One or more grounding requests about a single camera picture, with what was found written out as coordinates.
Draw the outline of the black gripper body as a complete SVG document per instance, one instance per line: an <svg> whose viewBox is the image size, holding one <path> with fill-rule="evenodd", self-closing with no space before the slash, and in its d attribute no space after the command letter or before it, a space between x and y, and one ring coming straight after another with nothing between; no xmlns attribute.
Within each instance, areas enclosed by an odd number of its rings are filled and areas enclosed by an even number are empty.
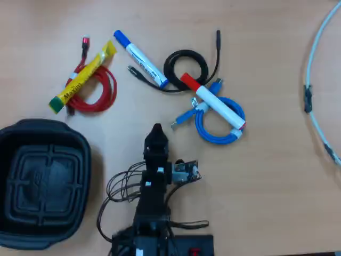
<svg viewBox="0 0 341 256"><path fill-rule="evenodd" d="M142 186L152 187L155 183L166 187L172 183L172 163L168 161L168 145L144 146L146 170L142 175Z"/></svg>

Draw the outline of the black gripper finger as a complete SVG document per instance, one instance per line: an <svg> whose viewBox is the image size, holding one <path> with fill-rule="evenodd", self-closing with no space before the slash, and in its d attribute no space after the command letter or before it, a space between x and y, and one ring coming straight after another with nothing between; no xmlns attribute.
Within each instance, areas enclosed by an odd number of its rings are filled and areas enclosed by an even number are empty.
<svg viewBox="0 0 341 256"><path fill-rule="evenodd" d="M157 123L157 143L162 146L168 145L168 138L165 135L160 123Z"/></svg>
<svg viewBox="0 0 341 256"><path fill-rule="evenodd" d="M151 131L148 133L148 135L146 136L145 140L144 140L144 145L145 146L150 146L152 144L154 144L156 137L158 134L158 124L154 124Z"/></svg>

